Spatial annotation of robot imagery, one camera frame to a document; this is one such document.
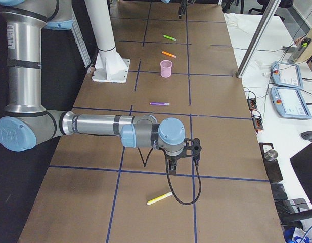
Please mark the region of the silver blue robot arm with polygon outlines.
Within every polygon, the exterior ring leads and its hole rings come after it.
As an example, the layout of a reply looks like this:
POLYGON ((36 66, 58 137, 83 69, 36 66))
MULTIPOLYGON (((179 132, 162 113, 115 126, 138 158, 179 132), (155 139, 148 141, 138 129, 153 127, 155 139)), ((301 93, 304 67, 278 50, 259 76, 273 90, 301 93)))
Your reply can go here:
MULTIPOLYGON (((167 4, 170 2, 170 0, 162 0, 162 2, 167 4)), ((182 15, 186 14, 187 5, 188 5, 188 0, 181 0, 180 6, 178 8, 178 13, 177 13, 180 19, 182 18, 182 15)))
POLYGON ((3 147, 21 152, 63 135, 117 136, 124 147, 162 150, 167 173, 175 173, 177 161, 187 155, 179 119, 159 123, 151 115, 86 115, 42 106, 41 31, 71 29, 71 1, 0 1, 0 14, 7 23, 9 71, 7 115, 0 118, 3 147))

